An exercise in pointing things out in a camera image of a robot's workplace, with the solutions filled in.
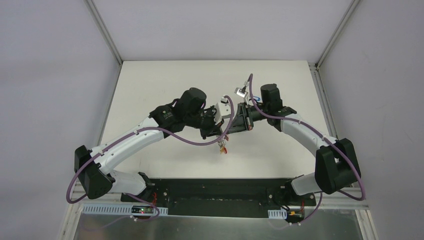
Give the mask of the grey red keyring holder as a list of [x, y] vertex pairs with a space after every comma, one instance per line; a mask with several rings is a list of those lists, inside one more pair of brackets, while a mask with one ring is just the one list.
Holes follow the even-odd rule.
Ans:
[[227, 147], [226, 147], [227, 140], [223, 138], [223, 139], [219, 140], [217, 143], [218, 143], [218, 146], [219, 146], [220, 154], [226, 155], [228, 153], [228, 150], [227, 150]]

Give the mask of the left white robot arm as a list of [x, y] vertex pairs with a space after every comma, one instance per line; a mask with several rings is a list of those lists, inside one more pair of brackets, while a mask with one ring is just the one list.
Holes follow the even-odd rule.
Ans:
[[85, 145], [76, 148], [75, 175], [66, 192], [67, 202], [75, 204], [84, 198], [94, 200], [110, 192], [133, 195], [143, 203], [149, 201], [153, 189], [145, 175], [116, 171], [115, 168], [145, 147], [169, 136], [193, 146], [208, 146], [223, 140], [228, 128], [208, 142], [194, 142], [178, 135], [189, 127], [200, 130], [201, 137], [206, 139], [210, 132], [222, 127], [225, 118], [234, 119], [234, 104], [228, 95], [210, 107], [206, 107], [206, 99], [202, 90], [191, 87], [181, 97], [156, 107], [135, 127], [114, 140], [91, 149]]

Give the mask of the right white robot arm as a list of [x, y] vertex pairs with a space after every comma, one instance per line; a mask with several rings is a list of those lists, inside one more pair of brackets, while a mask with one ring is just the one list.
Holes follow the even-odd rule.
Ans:
[[315, 157], [314, 172], [296, 177], [285, 185], [284, 200], [296, 205], [305, 194], [339, 192], [348, 195], [343, 189], [358, 182], [361, 172], [353, 143], [346, 139], [325, 136], [291, 107], [284, 106], [280, 91], [275, 83], [265, 84], [260, 88], [261, 102], [257, 102], [247, 88], [236, 88], [235, 93], [243, 97], [238, 105], [230, 131], [233, 133], [252, 130], [256, 121], [267, 120], [279, 132], [289, 135]]

